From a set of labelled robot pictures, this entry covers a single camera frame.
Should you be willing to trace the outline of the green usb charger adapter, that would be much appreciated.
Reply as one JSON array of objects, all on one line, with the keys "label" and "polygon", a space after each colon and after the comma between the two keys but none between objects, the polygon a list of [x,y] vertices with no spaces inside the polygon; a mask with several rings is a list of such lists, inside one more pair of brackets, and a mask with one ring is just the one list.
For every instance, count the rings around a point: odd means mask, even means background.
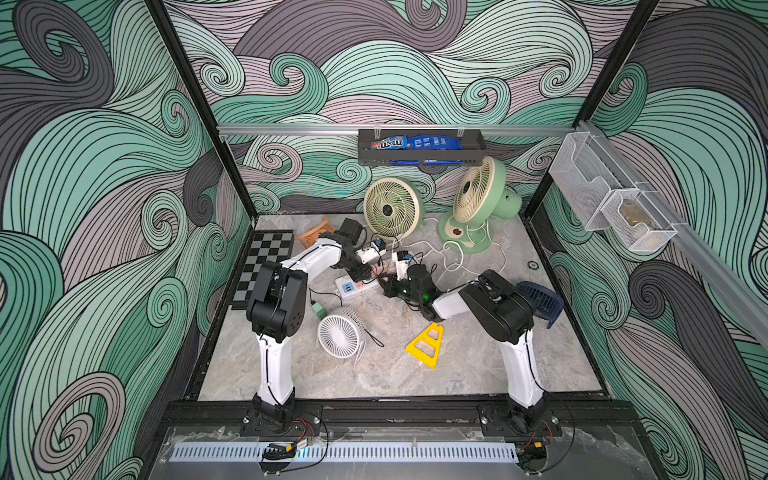
[{"label": "green usb charger adapter", "polygon": [[327,316],[326,309],[320,303],[312,303],[311,308],[318,320],[322,321]]}]

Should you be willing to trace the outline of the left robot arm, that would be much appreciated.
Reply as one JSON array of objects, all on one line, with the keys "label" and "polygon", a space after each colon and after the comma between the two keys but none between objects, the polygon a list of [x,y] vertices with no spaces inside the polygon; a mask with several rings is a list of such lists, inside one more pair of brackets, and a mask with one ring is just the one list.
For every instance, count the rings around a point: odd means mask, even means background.
[{"label": "left robot arm", "polygon": [[358,247],[363,230],[360,222],[346,218],[339,229],[321,234],[303,252],[281,262],[266,261],[259,268],[246,308],[259,344],[260,383],[253,399],[259,419],[284,428],[292,425],[292,337],[305,317],[308,284],[329,269],[343,269],[355,280],[369,277],[370,262]]}]

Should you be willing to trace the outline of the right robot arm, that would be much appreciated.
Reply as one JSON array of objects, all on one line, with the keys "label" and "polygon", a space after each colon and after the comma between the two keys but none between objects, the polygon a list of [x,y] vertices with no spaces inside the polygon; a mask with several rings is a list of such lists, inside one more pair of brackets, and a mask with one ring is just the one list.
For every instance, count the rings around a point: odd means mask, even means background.
[{"label": "right robot arm", "polygon": [[403,278],[383,274],[378,283],[386,297],[404,301],[434,324],[472,315],[500,347],[509,420],[527,427],[538,421],[544,409],[545,388],[539,381],[532,346],[534,307],[517,287],[488,269],[460,287],[441,291],[423,264],[409,266]]}]

